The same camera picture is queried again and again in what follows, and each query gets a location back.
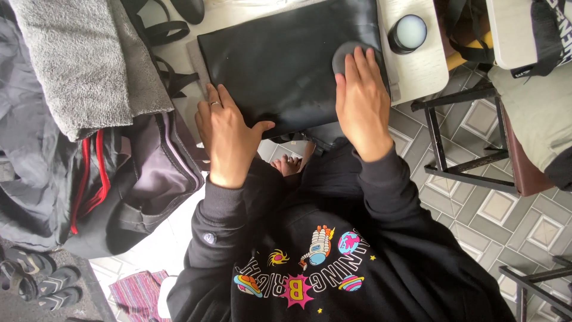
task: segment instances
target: white table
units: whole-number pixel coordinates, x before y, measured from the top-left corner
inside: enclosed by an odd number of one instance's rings
[[[170,1],[164,0],[169,8],[172,20],[182,20]],[[449,74],[439,28],[437,26],[437,16],[432,0],[378,0],[379,8],[382,11],[383,22],[386,30],[397,22],[399,18],[406,14],[416,14],[427,24],[428,34],[425,43],[416,51],[407,55],[393,54],[393,61],[399,74],[399,88],[402,98],[393,102],[393,105],[414,100],[442,90],[447,85]],[[197,35],[209,33],[215,30],[236,25],[245,21],[267,15],[283,6],[219,6],[211,9],[207,6],[206,15],[199,25],[190,25],[190,34],[184,39],[172,44],[159,46],[153,49],[156,55],[165,59],[178,73],[192,73],[185,44]],[[154,25],[165,21],[165,14],[161,7],[153,1],[149,1],[141,10],[146,26]],[[176,99],[175,105],[184,116],[187,126],[193,136],[198,138],[196,125],[194,123],[194,113],[197,111],[196,105],[202,100],[202,93],[198,85],[191,84],[183,92],[188,99]]]
[[[503,69],[518,68],[537,61],[533,25],[530,18],[532,0],[487,0],[488,20],[496,63]],[[572,17],[572,6],[565,6],[565,16]]]

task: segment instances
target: red zipper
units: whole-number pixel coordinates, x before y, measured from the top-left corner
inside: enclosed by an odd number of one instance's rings
[[[104,131],[102,129],[97,131],[96,136],[96,154],[97,154],[97,165],[100,168],[101,177],[101,188],[96,192],[96,194],[89,199],[82,209],[82,216],[88,214],[95,206],[99,205],[107,196],[111,184],[109,183],[109,177],[105,171],[105,158],[104,158]]]
[[[90,148],[91,148],[91,138],[83,139],[82,147],[81,147],[81,155],[84,161],[84,168],[80,186],[78,187],[76,198],[73,202],[73,206],[71,208],[71,233],[77,234],[77,226],[76,226],[76,219],[77,219],[77,211],[80,207],[81,198],[84,195],[85,184],[88,182],[89,177],[89,160],[90,160]]]

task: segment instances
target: white cream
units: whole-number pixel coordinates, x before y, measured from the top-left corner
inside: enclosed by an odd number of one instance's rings
[[[416,15],[407,15],[399,21],[396,35],[403,46],[415,49],[425,41],[427,26]]]

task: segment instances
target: tiled floor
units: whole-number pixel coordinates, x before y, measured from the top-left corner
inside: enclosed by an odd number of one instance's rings
[[[471,88],[482,81],[485,74],[475,67],[464,65],[452,71],[448,85],[439,95]],[[484,155],[484,147],[499,144],[498,122],[491,103],[482,100],[437,109],[450,165],[476,159]],[[398,153],[409,164],[423,207],[449,227],[461,247],[498,280],[502,295],[513,311],[516,285],[503,278],[498,266],[508,265],[530,274],[553,268],[552,254],[572,255],[571,193],[550,189],[531,197],[519,197],[425,174],[423,166],[434,161],[428,128],[424,113],[411,112],[410,103],[391,109],[390,131]],[[267,162],[282,154],[300,156],[303,152],[304,142],[278,145],[265,140],[259,147],[260,156]],[[507,160],[469,173],[512,180],[512,168]],[[169,274],[178,274],[190,241],[190,218],[196,203],[203,197],[204,189],[189,198],[151,236],[126,254],[92,260],[104,292],[109,296],[107,285],[145,269],[152,272],[166,269]],[[541,287],[569,301],[568,282],[562,278]],[[530,299],[528,312],[531,321],[556,321],[550,307],[537,297]],[[128,322],[123,313],[117,314],[120,322]]]

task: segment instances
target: black metal frame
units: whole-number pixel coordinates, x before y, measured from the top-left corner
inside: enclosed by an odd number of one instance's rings
[[[571,261],[562,256],[553,256],[552,261],[564,267],[526,276],[520,276],[506,266],[499,267],[499,272],[517,284],[517,322],[526,322],[526,305],[528,303],[529,292],[552,305],[550,310],[564,321],[572,320],[572,306],[570,306],[570,304],[564,303],[554,295],[535,285],[535,283],[572,275]]]
[[[445,160],[445,151],[443,149],[441,133],[439,132],[439,123],[437,121],[435,107],[446,104],[485,99],[488,97],[495,98],[496,114],[499,120],[500,141],[502,144],[501,148],[495,148],[495,147],[485,148],[485,150],[487,151],[495,151],[495,152],[493,154],[484,156],[482,158],[478,158],[476,160],[458,164],[454,167],[450,168],[447,167],[447,162]],[[415,112],[420,109],[425,110],[425,117],[427,118],[427,126],[429,128],[429,134],[431,136],[431,146],[433,147],[433,153],[435,155],[435,160],[437,162],[437,167],[433,167],[430,164],[426,165],[425,173],[442,176],[447,179],[466,182],[469,184],[475,184],[477,186],[483,186],[494,190],[504,191],[506,193],[513,193],[513,194],[518,193],[518,190],[514,182],[497,180],[492,178],[486,178],[484,176],[463,173],[463,171],[484,166],[485,164],[493,163],[510,157],[508,151],[508,145],[506,143],[505,123],[501,109],[501,100],[499,98],[498,92],[496,91],[492,83],[479,85],[471,89],[465,89],[464,91],[458,93],[453,93],[447,96],[439,97],[437,99],[425,102],[415,100],[411,104],[411,110]]]

